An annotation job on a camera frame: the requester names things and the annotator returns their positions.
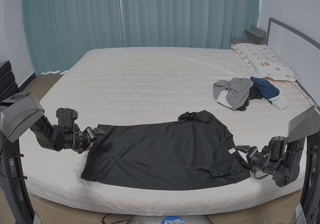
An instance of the teal curtain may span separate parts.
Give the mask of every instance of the teal curtain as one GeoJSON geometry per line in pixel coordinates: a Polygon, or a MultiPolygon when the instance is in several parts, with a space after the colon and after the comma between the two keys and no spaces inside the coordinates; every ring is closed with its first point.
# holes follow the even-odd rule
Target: teal curtain
{"type": "Polygon", "coordinates": [[[94,48],[123,47],[120,0],[22,0],[36,74],[70,69],[94,48]]]}
{"type": "Polygon", "coordinates": [[[125,47],[229,48],[257,25],[259,0],[121,0],[125,47]]]}

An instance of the tiled floor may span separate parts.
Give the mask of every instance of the tiled floor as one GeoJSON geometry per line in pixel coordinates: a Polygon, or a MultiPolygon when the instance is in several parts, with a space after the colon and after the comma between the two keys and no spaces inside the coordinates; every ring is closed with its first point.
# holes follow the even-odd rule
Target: tiled floor
{"type": "MultiPolygon", "coordinates": [[[[50,88],[61,78],[61,74],[40,75],[25,91],[32,91],[41,100],[50,88]]],[[[291,221],[301,190],[249,209],[229,213],[218,213],[207,217],[213,224],[288,224],[291,221]]],[[[80,210],[30,195],[33,207],[38,211],[43,224],[92,224],[101,223],[105,215],[100,212],[80,210]]],[[[105,222],[129,219],[130,215],[110,214],[105,222]]],[[[0,224],[14,224],[14,218],[0,189],[0,224]]]]}

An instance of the mattress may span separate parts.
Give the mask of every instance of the mattress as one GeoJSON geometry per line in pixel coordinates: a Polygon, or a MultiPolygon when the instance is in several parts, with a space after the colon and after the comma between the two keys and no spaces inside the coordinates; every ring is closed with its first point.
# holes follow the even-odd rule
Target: mattress
{"type": "MultiPolygon", "coordinates": [[[[244,112],[218,104],[212,85],[220,79],[253,75],[234,50],[199,48],[112,48],[87,52],[41,100],[57,123],[60,107],[78,111],[80,129],[100,124],[136,125],[176,121],[186,111],[207,110],[234,135],[236,145],[259,150],[276,135],[286,136],[288,122],[310,107],[290,82],[272,82],[286,96],[286,109],[253,99],[244,112]]],[[[145,190],[80,178],[87,153],[41,148],[27,130],[20,139],[28,191],[67,206],[137,215],[200,215],[249,208],[303,186],[306,154],[296,181],[277,187],[268,176],[222,187],[188,191],[145,190]]]]}

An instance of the blue garment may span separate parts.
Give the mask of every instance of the blue garment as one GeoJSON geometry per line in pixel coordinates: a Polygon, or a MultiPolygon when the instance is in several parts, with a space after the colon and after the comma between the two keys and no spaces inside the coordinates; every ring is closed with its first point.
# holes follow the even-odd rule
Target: blue garment
{"type": "Polygon", "coordinates": [[[258,90],[266,99],[274,98],[280,94],[279,90],[266,79],[251,76],[250,80],[257,85],[258,90]]]}

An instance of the gray knit garment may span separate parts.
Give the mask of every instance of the gray knit garment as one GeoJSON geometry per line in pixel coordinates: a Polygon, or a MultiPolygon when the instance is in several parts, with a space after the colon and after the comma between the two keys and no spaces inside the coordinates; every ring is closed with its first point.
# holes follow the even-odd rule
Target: gray knit garment
{"type": "Polygon", "coordinates": [[[219,80],[213,84],[213,97],[217,100],[222,90],[228,90],[226,101],[233,110],[236,110],[247,100],[253,84],[253,81],[248,78],[232,78],[231,81],[219,80]]]}

